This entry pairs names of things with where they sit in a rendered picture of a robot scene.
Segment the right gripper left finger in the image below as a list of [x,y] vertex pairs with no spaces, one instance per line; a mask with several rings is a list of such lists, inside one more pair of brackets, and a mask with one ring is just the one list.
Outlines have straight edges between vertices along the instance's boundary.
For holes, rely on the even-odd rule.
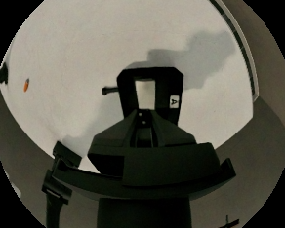
[[[123,147],[137,147],[138,137],[138,109],[135,109],[125,119],[96,134],[92,144],[116,145]],[[132,135],[133,132],[133,135]],[[131,141],[130,141],[131,137]],[[90,146],[91,146],[90,145]]]

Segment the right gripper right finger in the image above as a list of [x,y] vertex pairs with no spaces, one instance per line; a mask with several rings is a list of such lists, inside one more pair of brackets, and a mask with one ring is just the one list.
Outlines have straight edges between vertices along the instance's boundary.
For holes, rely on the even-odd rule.
[[150,109],[150,111],[152,122],[150,125],[152,147],[197,144],[193,134],[188,133],[187,131],[162,118],[153,109]]

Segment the black bolt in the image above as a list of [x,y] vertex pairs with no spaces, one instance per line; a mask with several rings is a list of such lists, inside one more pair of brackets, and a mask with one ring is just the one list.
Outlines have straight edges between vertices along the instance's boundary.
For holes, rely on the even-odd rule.
[[107,93],[114,93],[114,92],[118,92],[118,87],[115,88],[102,88],[102,95],[106,95]]

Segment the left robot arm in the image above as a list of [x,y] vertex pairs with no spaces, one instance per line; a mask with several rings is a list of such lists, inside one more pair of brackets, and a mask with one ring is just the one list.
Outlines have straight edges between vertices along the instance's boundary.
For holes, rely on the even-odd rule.
[[5,82],[5,85],[8,83],[8,68],[5,61],[3,62],[3,66],[0,67],[0,83],[3,82]]

